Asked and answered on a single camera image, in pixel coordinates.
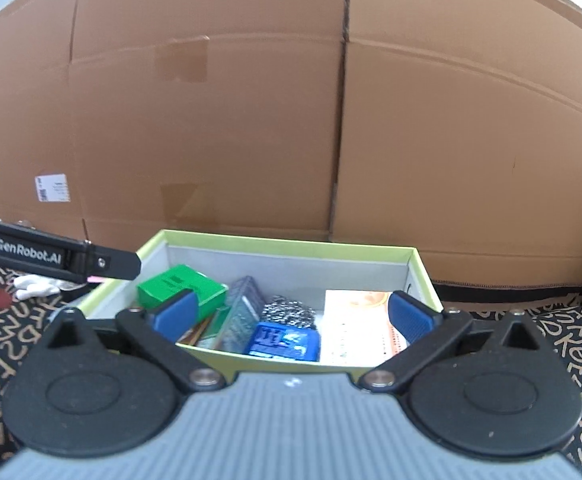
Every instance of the blue gripper pad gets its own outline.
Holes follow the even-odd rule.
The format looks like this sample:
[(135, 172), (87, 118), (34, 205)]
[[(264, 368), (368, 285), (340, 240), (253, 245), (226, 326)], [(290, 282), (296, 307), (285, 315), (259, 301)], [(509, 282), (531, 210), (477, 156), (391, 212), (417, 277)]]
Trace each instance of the blue gripper pad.
[(261, 321), (245, 353), (274, 361), (317, 361), (320, 334), (311, 328)]
[(147, 321), (162, 337), (176, 343), (196, 323), (197, 308), (196, 294), (185, 289), (147, 310)]
[(442, 314), (396, 290), (389, 297), (389, 321), (412, 344), (442, 323)]

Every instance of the green-rimmed box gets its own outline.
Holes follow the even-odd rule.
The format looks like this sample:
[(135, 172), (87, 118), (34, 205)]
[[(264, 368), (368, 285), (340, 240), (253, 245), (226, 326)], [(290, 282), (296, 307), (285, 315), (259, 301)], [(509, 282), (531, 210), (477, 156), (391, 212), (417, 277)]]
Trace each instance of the green-rimmed box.
[[(413, 248), (302, 242), (160, 231), (138, 251), (142, 272), (133, 282), (107, 280), (80, 305), (87, 317), (114, 317), (130, 306), (141, 283), (173, 266), (185, 264), (221, 283), (255, 278), (265, 297), (280, 294), (324, 309), (327, 289), (404, 290), (442, 310), (418, 252)], [(367, 368), (289, 363), (184, 346), (230, 381), (238, 371), (347, 371), (354, 378)]]

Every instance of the gray ribbed surface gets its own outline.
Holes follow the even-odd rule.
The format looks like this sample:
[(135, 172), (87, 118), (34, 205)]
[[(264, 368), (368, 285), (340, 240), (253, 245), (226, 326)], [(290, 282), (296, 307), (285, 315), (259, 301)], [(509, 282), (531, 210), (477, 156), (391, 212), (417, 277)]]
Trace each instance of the gray ribbed surface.
[(0, 480), (557, 478), (582, 475), (559, 454), (503, 464), (456, 455), (415, 430), (395, 399), (363, 393), (343, 374), (242, 374), (192, 396), (160, 436), (129, 452), (63, 460), (24, 450), (0, 469)]

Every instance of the metal bolt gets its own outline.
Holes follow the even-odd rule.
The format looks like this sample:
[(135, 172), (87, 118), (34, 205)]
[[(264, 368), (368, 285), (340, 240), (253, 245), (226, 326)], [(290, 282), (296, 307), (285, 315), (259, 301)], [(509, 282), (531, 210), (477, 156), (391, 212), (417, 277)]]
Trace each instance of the metal bolt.
[(373, 388), (387, 388), (395, 382), (395, 374), (388, 370), (371, 370), (364, 376), (364, 382)]
[(222, 380), (222, 376), (212, 368), (193, 370), (189, 378), (195, 386), (215, 386)]

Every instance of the white label sticker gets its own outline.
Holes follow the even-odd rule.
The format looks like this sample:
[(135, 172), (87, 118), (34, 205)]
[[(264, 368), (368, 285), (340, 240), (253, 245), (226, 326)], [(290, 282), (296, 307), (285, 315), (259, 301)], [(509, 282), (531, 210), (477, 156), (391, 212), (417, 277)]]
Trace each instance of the white label sticker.
[(36, 176), (37, 199), (40, 202), (70, 202), (65, 174)]

